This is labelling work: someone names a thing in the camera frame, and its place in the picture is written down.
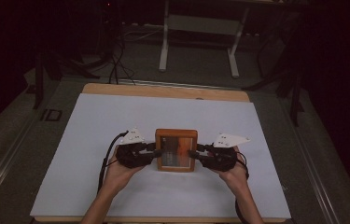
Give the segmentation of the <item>person's left hand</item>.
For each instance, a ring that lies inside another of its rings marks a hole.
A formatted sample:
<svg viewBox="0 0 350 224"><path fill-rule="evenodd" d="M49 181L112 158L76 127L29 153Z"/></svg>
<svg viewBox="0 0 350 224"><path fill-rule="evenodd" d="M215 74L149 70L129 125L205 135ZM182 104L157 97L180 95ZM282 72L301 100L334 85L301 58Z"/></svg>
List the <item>person's left hand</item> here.
<svg viewBox="0 0 350 224"><path fill-rule="evenodd" d="M102 189L110 191L112 194L118 194L127 186L131 178L142 169L144 169L144 166L128 168L121 165L118 162L116 152L114 152L106 169Z"/></svg>

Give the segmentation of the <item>person's right hand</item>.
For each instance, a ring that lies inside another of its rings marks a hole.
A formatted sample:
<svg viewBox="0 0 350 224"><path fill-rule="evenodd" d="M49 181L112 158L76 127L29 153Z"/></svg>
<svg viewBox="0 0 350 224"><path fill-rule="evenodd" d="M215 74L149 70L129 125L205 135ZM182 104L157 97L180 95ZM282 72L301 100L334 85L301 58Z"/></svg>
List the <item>person's right hand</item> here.
<svg viewBox="0 0 350 224"><path fill-rule="evenodd" d="M242 195L248 190L246 168L244 167L245 160L240 154L238 147L235 147L234 151L237 156L237 162L234 167L226 172L217 171L217 174L227 184L234 195Z"/></svg>

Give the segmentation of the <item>wooden picture frame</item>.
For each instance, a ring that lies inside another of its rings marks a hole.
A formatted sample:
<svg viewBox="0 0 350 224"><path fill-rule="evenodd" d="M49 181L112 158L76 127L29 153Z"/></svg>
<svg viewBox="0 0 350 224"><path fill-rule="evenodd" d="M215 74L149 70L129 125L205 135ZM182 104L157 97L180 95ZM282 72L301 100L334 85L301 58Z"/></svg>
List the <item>wooden picture frame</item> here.
<svg viewBox="0 0 350 224"><path fill-rule="evenodd" d="M195 160L189 155L197 148L196 130L157 129L156 148L161 151L157 158L158 169L163 172L190 173Z"/></svg>

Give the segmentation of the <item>white metal stand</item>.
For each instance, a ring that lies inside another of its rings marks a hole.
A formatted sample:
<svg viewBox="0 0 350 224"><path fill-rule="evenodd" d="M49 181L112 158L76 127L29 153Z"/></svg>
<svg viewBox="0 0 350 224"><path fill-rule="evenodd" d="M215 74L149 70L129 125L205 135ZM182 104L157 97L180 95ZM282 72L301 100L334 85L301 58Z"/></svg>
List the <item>white metal stand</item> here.
<svg viewBox="0 0 350 224"><path fill-rule="evenodd" d="M238 21L204 18L196 16L186 16L172 14L170 12L170 0L164 1L164 16L163 16L163 39L161 46L161 56L159 62L159 70L165 72L168 61L169 40L168 35L170 30L187 31L196 33L207 33L215 35L232 35L234 37L233 44L227 48L227 55L231 70L231 76L238 78L240 76L238 65L235 58L235 52L238 48L245 22L249 14L249 7L246 7L241 13L241 19Z"/></svg>

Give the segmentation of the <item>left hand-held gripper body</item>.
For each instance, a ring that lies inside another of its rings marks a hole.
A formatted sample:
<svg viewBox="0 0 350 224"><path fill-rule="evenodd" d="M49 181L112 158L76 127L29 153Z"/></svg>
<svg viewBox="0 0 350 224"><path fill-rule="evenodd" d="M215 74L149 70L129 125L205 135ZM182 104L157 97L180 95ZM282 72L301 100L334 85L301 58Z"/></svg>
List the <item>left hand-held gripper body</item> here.
<svg viewBox="0 0 350 224"><path fill-rule="evenodd" d="M155 158L152 156L152 152L156 149L147 149L147 144L137 128L130 129L122 137L117 148L118 162L128 168L151 164Z"/></svg>

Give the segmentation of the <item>dark metal stand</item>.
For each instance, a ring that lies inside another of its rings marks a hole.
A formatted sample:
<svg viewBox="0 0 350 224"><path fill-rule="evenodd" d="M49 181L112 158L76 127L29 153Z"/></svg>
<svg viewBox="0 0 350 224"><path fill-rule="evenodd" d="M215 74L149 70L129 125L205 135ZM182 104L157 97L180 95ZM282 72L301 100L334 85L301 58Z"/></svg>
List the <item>dark metal stand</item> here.
<svg viewBox="0 0 350 224"><path fill-rule="evenodd" d="M35 56L34 109L38 109L44 99L44 72L47 72L51 79L60 80L63 76L59 66L60 63L83 77L97 78L97 76L89 73L81 65L77 65L58 52L49 49L39 49Z"/></svg>
<svg viewBox="0 0 350 224"><path fill-rule="evenodd" d="M257 53L257 66L262 81L244 87L245 91L255 91L279 80L280 83L276 89L278 97L287 97L289 92L292 91L289 115L295 126L298 125L301 78L305 66L303 46L301 45L303 25L304 15L302 14L292 19L286 19L284 16L280 17L273 33L267 37ZM277 40L284 43L284 48L273 68L263 74L260 64L261 53L270 43Z"/></svg>

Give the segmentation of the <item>metal floor rail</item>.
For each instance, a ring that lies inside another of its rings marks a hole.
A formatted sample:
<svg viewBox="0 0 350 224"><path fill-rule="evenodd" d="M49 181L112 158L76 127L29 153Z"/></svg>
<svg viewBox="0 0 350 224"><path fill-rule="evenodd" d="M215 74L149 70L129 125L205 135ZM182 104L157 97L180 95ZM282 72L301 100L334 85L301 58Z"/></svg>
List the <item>metal floor rail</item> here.
<svg viewBox="0 0 350 224"><path fill-rule="evenodd" d="M301 151L301 159L305 167L305 171L310 180L311 186L313 188L314 194L318 201L320 210L323 213L323 216L327 224L341 224L336 212L331 203L331 199L328 196L326 187L324 186L322 179L319 176L319 173L315 167L313 158L309 152L309 148L306 145L304 139L301 136L298 128L293 124L293 121L289 115L289 109L287 108L288 103L284 99L278 100L283 113L285 114L287 124L290 126L292 132L295 134L297 139L297 144Z"/></svg>
<svg viewBox="0 0 350 224"><path fill-rule="evenodd" d="M12 166L13 161L16 156L19 154L19 150L21 145L24 142L28 132L33 128L35 121L37 118L37 114L32 114L28 117L28 119L21 126L21 130L15 136L15 139L11 142L9 147L7 148L4 157L0 160L0 186L3 181L6 179L7 173Z"/></svg>

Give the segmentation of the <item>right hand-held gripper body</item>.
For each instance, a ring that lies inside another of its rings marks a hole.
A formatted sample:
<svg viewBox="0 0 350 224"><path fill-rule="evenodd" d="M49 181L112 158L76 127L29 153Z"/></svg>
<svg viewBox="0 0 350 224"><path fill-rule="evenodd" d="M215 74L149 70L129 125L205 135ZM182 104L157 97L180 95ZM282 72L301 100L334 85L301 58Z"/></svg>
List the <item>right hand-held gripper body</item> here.
<svg viewBox="0 0 350 224"><path fill-rule="evenodd" d="M203 167L208 169L221 172L229 171L237 162L234 148L243 143L248 143L249 141L250 139L247 137L220 133L214 143L208 145L209 147L206 150L198 150L198 153L200 154L198 161ZM246 158L241 152L240 154L245 160L244 167L248 171Z"/></svg>

